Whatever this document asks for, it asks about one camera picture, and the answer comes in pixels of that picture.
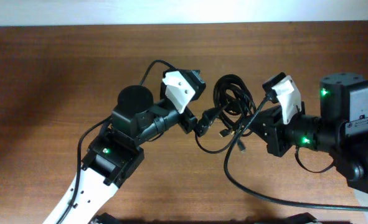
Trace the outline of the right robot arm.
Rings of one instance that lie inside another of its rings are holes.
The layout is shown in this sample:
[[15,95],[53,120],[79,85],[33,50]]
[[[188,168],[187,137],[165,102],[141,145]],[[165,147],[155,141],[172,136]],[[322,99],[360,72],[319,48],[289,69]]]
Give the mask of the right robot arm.
[[319,81],[320,116],[307,115],[300,91],[280,73],[263,84],[274,107],[260,112],[250,129],[281,157],[291,146],[328,153],[362,206],[368,206],[368,80],[333,73]]

